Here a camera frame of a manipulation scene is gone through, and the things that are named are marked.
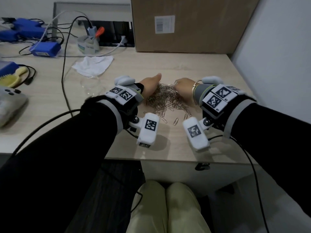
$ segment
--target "black sleeve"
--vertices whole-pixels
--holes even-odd
[[[231,136],[311,217],[310,131],[306,122],[251,104],[236,119]]]
[[[1,232],[64,232],[117,133],[95,103],[30,143],[0,169]]]

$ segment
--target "pile of paper clips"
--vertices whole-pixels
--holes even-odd
[[[159,115],[160,118],[167,123],[165,116],[165,111],[167,109],[174,111],[183,110],[186,112],[184,116],[184,120],[191,117],[191,113],[188,109],[188,106],[182,101],[182,99],[178,96],[177,91],[174,89],[174,84],[168,85],[159,83],[157,89],[154,94],[146,100],[146,105],[154,108],[153,113]],[[173,125],[176,126],[179,118],[176,118]]]

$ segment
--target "hand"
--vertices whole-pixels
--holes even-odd
[[[177,81],[177,84],[174,86],[174,89],[178,94],[184,99],[187,104],[192,103],[192,87],[195,84],[195,81],[189,78],[181,78]]]
[[[162,74],[158,73],[156,76],[152,78],[144,78],[140,81],[140,83],[143,84],[144,86],[144,91],[142,92],[142,96],[145,99],[151,96],[155,92],[161,78],[162,78]]]

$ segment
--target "gold bracelet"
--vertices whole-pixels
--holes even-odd
[[[200,82],[200,81],[202,81],[202,80],[196,81],[196,82],[194,83],[194,85],[192,86],[192,92],[191,92],[192,96],[191,96],[191,98],[192,98],[192,102],[194,103],[195,106],[197,106],[197,104],[196,104],[195,101],[194,101],[194,89],[196,88],[196,84],[197,84],[198,82]]]

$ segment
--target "cardboard box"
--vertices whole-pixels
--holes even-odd
[[[259,0],[131,0],[136,51],[233,53]]]

